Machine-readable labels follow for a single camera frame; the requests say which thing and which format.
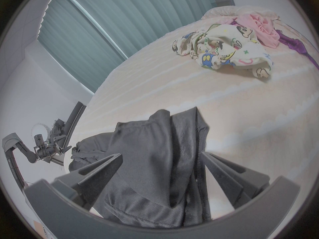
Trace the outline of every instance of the purple strap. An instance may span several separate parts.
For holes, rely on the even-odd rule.
[[[293,39],[288,36],[285,36],[281,30],[276,30],[276,32],[279,34],[280,39],[279,42],[288,45],[289,49],[297,51],[299,54],[303,54],[306,57],[309,58],[309,60],[317,67],[319,70],[319,65],[317,62],[313,59],[312,56],[310,56],[305,48],[305,45],[300,41],[299,39]]]

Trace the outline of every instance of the bed sheet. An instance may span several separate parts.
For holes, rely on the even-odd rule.
[[[197,106],[210,130],[206,151],[270,175],[284,175],[301,185],[289,220],[307,196],[319,163],[319,71],[305,56],[282,43],[265,47],[275,67],[267,80],[246,70],[200,67],[179,56],[172,43],[197,29],[208,29],[227,16],[214,16],[170,32],[123,62],[99,87],[70,140],[112,132],[117,122],[147,120],[159,109],[171,114]],[[276,29],[300,39],[319,62],[313,46],[299,33],[275,20]],[[64,158],[68,171],[71,151]],[[207,187],[213,218],[233,210],[212,175]]]

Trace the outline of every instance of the dark gray garment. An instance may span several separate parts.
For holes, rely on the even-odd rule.
[[[121,153],[123,164],[94,205],[104,218],[149,228],[201,224],[211,220],[199,160],[208,130],[196,107],[172,116],[159,110],[78,142],[69,170]]]

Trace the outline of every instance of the pillow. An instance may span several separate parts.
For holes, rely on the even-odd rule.
[[[221,6],[208,10],[201,19],[213,18],[215,16],[240,16],[243,14],[259,14],[262,17],[270,18],[272,20],[279,19],[280,17],[272,10],[265,9],[258,6]]]

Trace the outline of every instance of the round mirror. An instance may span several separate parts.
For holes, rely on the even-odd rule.
[[[307,8],[23,0],[0,39],[8,201],[43,238],[285,238],[319,172]]]

